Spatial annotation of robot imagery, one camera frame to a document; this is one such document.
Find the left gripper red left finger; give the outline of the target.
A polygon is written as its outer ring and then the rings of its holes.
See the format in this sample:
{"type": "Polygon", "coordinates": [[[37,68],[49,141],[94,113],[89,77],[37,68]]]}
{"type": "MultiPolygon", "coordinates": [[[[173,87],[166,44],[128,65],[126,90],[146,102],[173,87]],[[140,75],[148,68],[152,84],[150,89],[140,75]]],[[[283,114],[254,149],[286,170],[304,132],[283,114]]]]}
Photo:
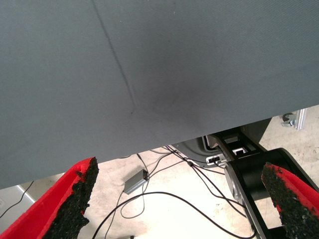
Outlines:
{"type": "Polygon", "coordinates": [[[74,164],[28,210],[2,239],[75,239],[89,223],[84,216],[99,173],[97,159],[74,164]]]}

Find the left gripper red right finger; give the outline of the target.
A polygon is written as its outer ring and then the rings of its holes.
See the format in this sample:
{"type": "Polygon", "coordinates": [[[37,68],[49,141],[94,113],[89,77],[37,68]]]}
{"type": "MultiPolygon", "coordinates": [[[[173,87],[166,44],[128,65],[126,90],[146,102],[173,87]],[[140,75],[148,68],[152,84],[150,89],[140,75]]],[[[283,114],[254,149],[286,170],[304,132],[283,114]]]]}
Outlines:
{"type": "Polygon", "coordinates": [[[319,193],[300,177],[267,162],[262,182],[277,209],[289,239],[319,237],[319,193]]]}

